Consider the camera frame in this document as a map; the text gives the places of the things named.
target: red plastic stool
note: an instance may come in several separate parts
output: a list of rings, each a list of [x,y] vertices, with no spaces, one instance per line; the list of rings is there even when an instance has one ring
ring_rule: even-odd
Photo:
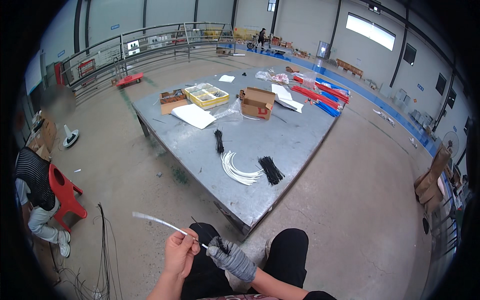
[[[71,232],[72,230],[63,222],[63,216],[65,216],[67,212],[73,212],[82,219],[87,217],[87,211],[77,202],[73,194],[73,191],[75,191],[81,195],[83,191],[68,180],[54,164],[50,164],[50,168],[48,169],[48,181],[50,188],[60,202],[60,208],[53,217],[63,228]]]

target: glove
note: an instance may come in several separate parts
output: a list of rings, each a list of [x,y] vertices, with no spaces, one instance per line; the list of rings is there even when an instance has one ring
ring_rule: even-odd
[[[228,254],[219,248],[220,243],[227,249]],[[248,283],[255,279],[257,264],[252,262],[236,244],[222,237],[214,237],[208,244],[206,252],[217,267],[229,271],[238,279]]]

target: red wire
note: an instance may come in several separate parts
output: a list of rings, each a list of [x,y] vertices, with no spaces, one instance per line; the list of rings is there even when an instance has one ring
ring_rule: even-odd
[[[293,80],[295,80],[295,81],[297,81],[297,82],[299,82],[299,83],[301,83],[301,84],[303,83],[303,79],[300,78],[300,77],[298,77],[298,76],[293,76]],[[327,92],[327,93],[329,93],[329,94],[337,97],[338,99],[342,100],[342,101],[345,102],[346,104],[349,103],[349,97],[346,96],[346,95],[344,95],[344,94],[342,94],[341,92],[339,92],[339,91],[337,91],[337,90],[334,90],[334,89],[332,89],[332,88],[329,88],[329,87],[326,86],[326,85],[319,84],[319,83],[317,83],[317,82],[315,82],[315,85],[316,85],[319,89],[321,89],[322,91],[325,91],[325,92]]]
[[[293,87],[291,88],[291,90],[292,90],[292,91],[295,91],[295,92],[298,92],[298,93],[300,93],[300,94],[302,94],[302,95],[304,95],[304,96],[307,96],[307,97],[310,98],[310,99],[320,100],[321,102],[327,104],[328,106],[330,106],[330,107],[333,108],[333,109],[339,109],[339,108],[341,107],[337,102],[335,102],[335,101],[333,101],[333,100],[331,100],[331,99],[328,99],[328,98],[325,97],[325,96],[322,96],[322,95],[320,95],[320,94],[317,94],[317,93],[315,93],[315,92],[313,92],[313,91],[311,91],[311,90],[307,90],[306,88],[303,88],[303,87],[300,87],[300,86],[295,85],[295,86],[293,86]]]

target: white sleeve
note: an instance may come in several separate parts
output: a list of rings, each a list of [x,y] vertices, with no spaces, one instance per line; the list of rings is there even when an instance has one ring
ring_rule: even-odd
[[[20,205],[25,205],[28,202],[27,194],[30,193],[30,188],[27,183],[20,178],[15,180],[15,187],[17,189],[15,197],[20,201]]]

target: floor crack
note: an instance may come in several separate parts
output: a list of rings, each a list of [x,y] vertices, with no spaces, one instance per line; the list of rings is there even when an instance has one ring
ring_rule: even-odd
[[[374,266],[375,268],[377,268],[378,270],[384,272],[384,273],[387,274],[387,275],[394,274],[393,272],[389,273],[389,272],[387,272],[387,271],[385,271],[385,270],[382,270],[382,269],[380,269],[379,267],[377,267],[377,265],[376,265],[373,261],[369,260],[368,257],[367,257],[365,254],[363,254],[362,250],[360,250],[360,253],[363,255],[363,257],[365,257],[365,259],[367,260],[367,262],[373,264],[373,266]]]
[[[307,216],[306,214],[303,213],[303,211],[299,210],[299,209],[293,209],[293,208],[290,208],[288,205],[285,204],[285,207],[288,209],[288,210],[291,210],[293,212],[298,212],[298,213],[301,213],[305,218],[309,219],[311,222],[313,223],[317,223],[317,224],[320,224],[320,225],[323,225],[325,227],[328,227],[330,228],[329,226],[325,225],[324,223],[321,223],[321,222],[318,222],[318,221],[315,221],[315,220],[312,220],[312,218],[310,218],[309,216]]]

